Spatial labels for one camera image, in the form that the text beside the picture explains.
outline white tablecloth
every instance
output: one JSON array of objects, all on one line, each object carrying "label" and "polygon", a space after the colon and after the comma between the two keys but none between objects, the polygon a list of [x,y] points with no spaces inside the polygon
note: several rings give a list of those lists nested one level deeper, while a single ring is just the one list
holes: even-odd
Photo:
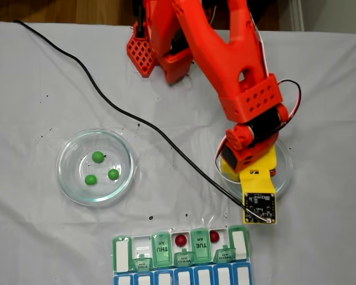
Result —
[{"label": "white tablecloth", "polygon": [[[213,154],[233,123],[197,65],[169,87],[158,67],[150,78],[137,73],[125,52],[129,27],[31,26],[215,176]],[[269,70],[299,81],[303,102],[280,135],[295,169],[278,225],[249,227],[255,284],[356,284],[356,36],[262,36]],[[108,107],[75,62],[0,23],[0,285],[111,284],[116,235],[241,223],[237,206],[137,123]],[[70,201],[54,172],[61,145],[92,127],[121,133],[138,163],[131,191],[102,209]]]}]

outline green lid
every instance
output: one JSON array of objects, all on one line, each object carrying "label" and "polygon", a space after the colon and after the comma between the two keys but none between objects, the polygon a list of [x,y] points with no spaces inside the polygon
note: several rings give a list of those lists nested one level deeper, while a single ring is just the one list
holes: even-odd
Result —
[{"label": "green lid", "polygon": [[155,268],[168,267],[173,264],[171,256],[171,238],[168,232],[152,235],[153,266]]},{"label": "green lid", "polygon": [[214,263],[228,263],[235,259],[236,249],[223,245],[223,249],[218,249],[215,253]]},{"label": "green lid", "polygon": [[175,267],[188,267],[194,262],[194,253],[187,251],[186,248],[182,249],[182,252],[177,252],[174,254],[174,266]]},{"label": "green lid", "polygon": [[194,251],[194,263],[211,262],[209,233],[207,229],[195,229],[191,233],[191,247]]},{"label": "green lid", "polygon": [[116,236],[112,240],[112,246],[113,270],[116,272],[132,270],[132,239],[129,236]]},{"label": "green lid", "polygon": [[231,226],[228,228],[230,247],[236,249],[236,260],[243,260],[249,257],[248,234],[243,226]]},{"label": "green lid", "polygon": [[144,257],[144,254],[140,254],[139,258],[133,259],[133,267],[137,272],[151,271],[152,258],[147,258]]}]

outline robotic arm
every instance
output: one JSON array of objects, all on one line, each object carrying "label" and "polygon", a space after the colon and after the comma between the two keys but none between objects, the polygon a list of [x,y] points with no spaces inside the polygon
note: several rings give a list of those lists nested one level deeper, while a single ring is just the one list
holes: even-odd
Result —
[{"label": "robotic arm", "polygon": [[292,114],[282,104],[274,74],[268,73],[246,0],[228,0],[228,7],[226,43],[210,26],[200,0],[143,0],[126,50],[143,77],[160,65],[169,84],[196,61],[217,91],[227,119],[236,123],[226,130],[220,154],[240,173],[268,153]]}]

